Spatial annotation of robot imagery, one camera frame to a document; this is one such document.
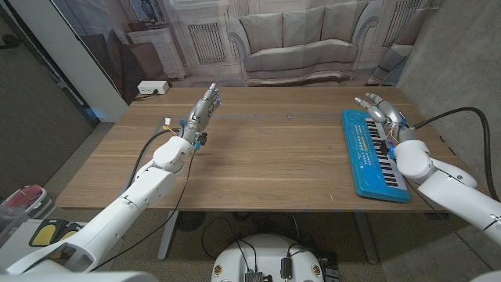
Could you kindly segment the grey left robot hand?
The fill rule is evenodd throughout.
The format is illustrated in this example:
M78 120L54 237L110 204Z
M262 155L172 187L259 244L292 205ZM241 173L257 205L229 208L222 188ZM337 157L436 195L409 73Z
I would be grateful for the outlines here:
M208 126L211 115L220 105L219 91L213 82L204 96L191 108L179 137L189 143L195 143Z

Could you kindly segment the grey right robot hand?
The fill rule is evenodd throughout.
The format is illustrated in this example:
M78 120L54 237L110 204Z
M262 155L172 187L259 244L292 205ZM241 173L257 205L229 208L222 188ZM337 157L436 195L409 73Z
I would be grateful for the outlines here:
M386 125L388 135L396 143L417 139L413 130L405 125L405 117L396 107L375 93L367 92L366 97L372 100L374 104L366 102L359 97L355 97L355 102L366 109L369 116L376 123Z

